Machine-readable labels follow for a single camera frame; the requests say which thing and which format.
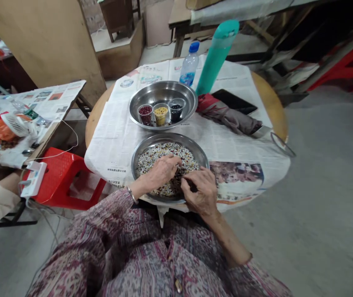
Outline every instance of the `pink patterned clothing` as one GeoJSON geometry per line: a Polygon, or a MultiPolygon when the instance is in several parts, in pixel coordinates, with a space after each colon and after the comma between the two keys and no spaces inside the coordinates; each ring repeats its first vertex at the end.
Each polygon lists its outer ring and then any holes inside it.
{"type": "Polygon", "coordinates": [[[228,269],[205,227],[132,205],[121,189],[77,215],[29,296],[291,296],[254,259],[228,269]]]}

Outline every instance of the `white power strip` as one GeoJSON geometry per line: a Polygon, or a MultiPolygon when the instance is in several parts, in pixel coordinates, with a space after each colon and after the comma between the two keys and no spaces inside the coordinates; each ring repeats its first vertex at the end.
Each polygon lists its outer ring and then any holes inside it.
{"type": "Polygon", "coordinates": [[[44,162],[38,163],[31,161],[27,165],[27,169],[31,172],[28,175],[28,179],[23,181],[25,185],[23,191],[21,192],[21,197],[29,198],[38,194],[46,168],[47,164],[44,162]]]}

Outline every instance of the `blue bottle cap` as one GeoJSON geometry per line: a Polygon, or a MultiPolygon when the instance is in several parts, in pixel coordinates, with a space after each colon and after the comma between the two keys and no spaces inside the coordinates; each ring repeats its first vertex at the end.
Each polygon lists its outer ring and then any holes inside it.
{"type": "Polygon", "coordinates": [[[189,48],[189,52],[197,52],[198,51],[198,47],[200,46],[200,43],[199,42],[193,42],[191,45],[190,45],[190,48],[189,48]]]}

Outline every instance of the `folded umbrella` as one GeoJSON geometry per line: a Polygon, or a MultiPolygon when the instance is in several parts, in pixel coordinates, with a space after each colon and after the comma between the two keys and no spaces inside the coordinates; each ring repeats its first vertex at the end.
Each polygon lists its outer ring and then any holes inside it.
{"type": "Polygon", "coordinates": [[[255,120],[234,109],[230,109],[222,101],[211,94],[203,94],[198,97],[197,112],[205,118],[212,119],[220,124],[230,127],[236,134],[252,135],[261,126],[262,122],[255,120]]]}

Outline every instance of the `newspaper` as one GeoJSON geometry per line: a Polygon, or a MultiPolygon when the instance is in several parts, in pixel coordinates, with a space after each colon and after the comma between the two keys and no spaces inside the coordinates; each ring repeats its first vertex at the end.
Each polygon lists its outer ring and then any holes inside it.
{"type": "Polygon", "coordinates": [[[21,168],[29,158],[22,155],[22,152],[29,149],[33,143],[40,143],[51,125],[64,119],[72,101],[79,94],[85,83],[85,80],[80,80],[65,85],[0,96],[0,114],[4,112],[16,112],[11,103],[15,99],[32,108],[47,121],[46,126],[41,128],[38,139],[32,139],[30,136],[27,136],[22,138],[14,148],[0,149],[0,166],[21,168]]]}
{"type": "MultiPolygon", "coordinates": [[[[193,89],[197,87],[205,58],[205,55],[200,56],[193,89]]],[[[136,146],[152,133],[141,129],[130,120],[129,100],[149,81],[152,83],[159,80],[178,80],[182,62],[183,59],[177,59],[143,65],[116,81],[85,155],[85,163],[90,170],[118,187],[134,180],[131,173],[132,154],[136,146]]],[[[219,89],[227,89],[256,105],[258,110],[251,116],[272,128],[250,70],[246,66],[226,61],[211,93],[219,89]]],[[[278,150],[269,135],[259,140],[236,135],[226,126],[203,118],[197,113],[167,132],[186,135],[204,150],[211,170],[217,178],[220,211],[249,203],[280,181],[290,165],[289,158],[278,150]]],[[[185,204],[170,205],[148,196],[144,199],[152,204],[188,211],[185,204]]]]}

